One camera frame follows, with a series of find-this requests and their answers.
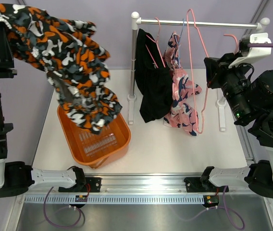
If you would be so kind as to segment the orange camouflage shorts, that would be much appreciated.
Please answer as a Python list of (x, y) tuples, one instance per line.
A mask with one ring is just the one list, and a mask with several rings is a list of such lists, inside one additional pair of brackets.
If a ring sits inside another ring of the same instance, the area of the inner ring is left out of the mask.
[(46, 73), (66, 116), (100, 134), (120, 113), (116, 94), (105, 86), (110, 54), (92, 39), (93, 22), (56, 18), (26, 5), (0, 3), (0, 23), (16, 59)]

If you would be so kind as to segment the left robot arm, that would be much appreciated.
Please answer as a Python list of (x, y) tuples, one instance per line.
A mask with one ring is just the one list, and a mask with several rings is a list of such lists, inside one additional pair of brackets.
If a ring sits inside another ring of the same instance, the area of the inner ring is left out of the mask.
[[(13, 78), (16, 74), (5, 26), (0, 23), (0, 79)], [(38, 188), (58, 187), (60, 192), (80, 192), (85, 188), (86, 178), (79, 167), (54, 171), (33, 168), (22, 161), (7, 162), (7, 133), (12, 130), (13, 124), (4, 122), (0, 93), (0, 198)]]

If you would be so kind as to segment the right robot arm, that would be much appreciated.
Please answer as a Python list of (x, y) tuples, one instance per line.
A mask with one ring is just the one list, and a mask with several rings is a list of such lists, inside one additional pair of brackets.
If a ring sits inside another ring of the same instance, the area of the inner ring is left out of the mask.
[(248, 62), (232, 66), (238, 59), (233, 53), (221, 58), (205, 58), (207, 86), (221, 89), (235, 117), (235, 125), (249, 126), (248, 132), (265, 148), (268, 160), (248, 167), (207, 167), (201, 187), (247, 187), (254, 193), (273, 199), (273, 70), (264, 71), (254, 81), (254, 67)]

